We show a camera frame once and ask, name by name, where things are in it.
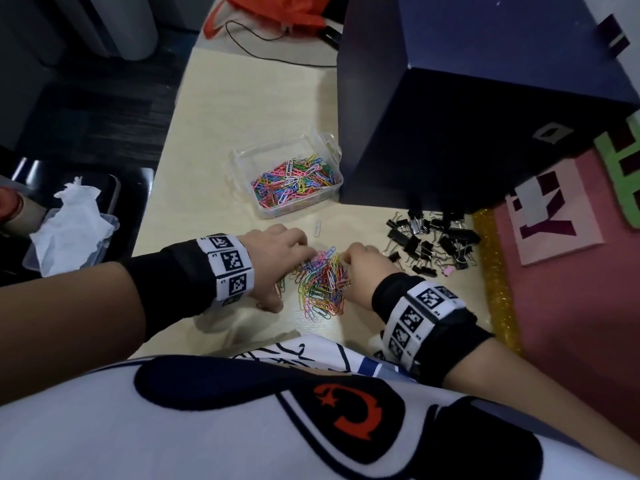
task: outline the black sleeve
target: black sleeve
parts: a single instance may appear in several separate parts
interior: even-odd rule
[[[373,293],[373,311],[387,323],[400,298],[422,281],[421,276],[404,273],[386,277]],[[463,308],[448,315],[433,329],[415,356],[415,371],[421,383],[442,386],[444,378],[458,362],[493,336],[476,325],[476,320],[473,313]]]
[[[203,313],[216,297],[216,277],[195,240],[121,263],[145,311],[145,341],[183,318]]]

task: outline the tissue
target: tissue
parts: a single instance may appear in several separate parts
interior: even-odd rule
[[[99,189],[82,185],[80,177],[65,187],[53,195],[62,208],[30,235],[44,277],[80,269],[115,229],[100,215]]]

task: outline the dark blue cardboard box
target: dark blue cardboard box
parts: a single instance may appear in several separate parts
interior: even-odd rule
[[[340,201],[491,207],[638,107],[582,0],[350,0]]]

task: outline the plastic tray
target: plastic tray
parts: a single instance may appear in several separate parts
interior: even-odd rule
[[[253,192],[252,182],[264,172],[273,170],[285,161],[292,158],[303,160],[313,154],[317,154],[318,158],[322,158],[322,161],[329,165],[338,183],[271,209],[262,207]],[[309,128],[300,136],[282,141],[261,144],[245,150],[231,151],[232,170],[236,186],[249,195],[256,213],[263,219],[283,216],[336,195],[343,181],[340,173],[341,158],[342,152],[333,135],[331,133],[318,134],[314,128]]]
[[[42,223],[44,224],[50,218],[55,216],[59,210],[60,209],[49,209],[49,211],[47,212],[47,215],[44,216]],[[100,214],[100,215],[109,224],[115,226],[115,229],[113,230],[114,232],[118,230],[118,228],[120,227],[120,222],[118,221],[118,218],[116,216],[110,216],[108,214]],[[95,252],[89,256],[89,259],[86,260],[86,263],[80,266],[81,268],[87,267],[87,266],[93,266],[94,264],[100,264],[102,262],[102,260],[104,259],[104,255],[107,252],[107,248],[111,243],[111,236],[109,236],[107,239],[103,240],[100,244],[98,244],[98,249],[96,249]],[[36,247],[33,245],[33,243],[31,243],[31,245],[29,246],[29,249],[27,250],[27,254],[24,255],[24,259],[22,260],[22,266],[27,268],[30,271],[40,272],[40,263],[38,262]]]

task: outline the red plastic bag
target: red plastic bag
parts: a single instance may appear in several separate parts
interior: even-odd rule
[[[324,18],[320,15],[329,3],[329,0],[226,0],[231,6],[245,10],[254,15],[263,16],[274,22],[279,22],[285,27],[308,27],[321,29],[326,26]],[[222,26],[215,26],[215,18],[218,14],[220,3],[211,12],[204,24],[203,33],[207,39],[217,35]]]

